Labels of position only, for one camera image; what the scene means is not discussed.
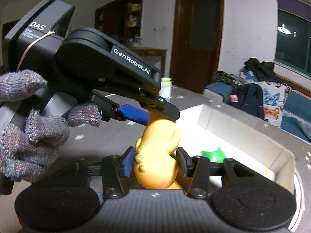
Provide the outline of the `grey knitted glove hand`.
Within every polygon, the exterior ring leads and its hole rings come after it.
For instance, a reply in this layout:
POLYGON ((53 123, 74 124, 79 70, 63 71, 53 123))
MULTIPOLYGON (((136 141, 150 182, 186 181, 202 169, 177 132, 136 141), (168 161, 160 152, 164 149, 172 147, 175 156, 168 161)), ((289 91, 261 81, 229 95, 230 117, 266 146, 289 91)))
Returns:
MULTIPOLYGON (((1 102, 17 102, 44 88, 47 81, 32 70, 1 75, 1 102)), ((70 127, 89 124, 99 127, 101 110, 93 103, 73 107, 67 118, 41 116, 31 110, 25 129, 4 126, 1 134, 1 173, 14 181, 39 180, 59 157, 59 146, 69 138, 70 127)))

